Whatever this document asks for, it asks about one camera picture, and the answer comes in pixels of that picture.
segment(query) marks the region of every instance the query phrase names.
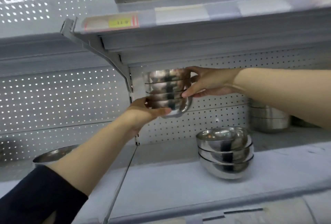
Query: dark sleeve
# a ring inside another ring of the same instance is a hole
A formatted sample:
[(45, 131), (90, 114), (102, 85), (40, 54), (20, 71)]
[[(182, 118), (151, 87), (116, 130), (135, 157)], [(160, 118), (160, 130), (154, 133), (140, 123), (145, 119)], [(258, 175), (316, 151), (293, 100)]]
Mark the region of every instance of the dark sleeve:
[(38, 166), (0, 199), (1, 224), (69, 224), (88, 197), (46, 166)]

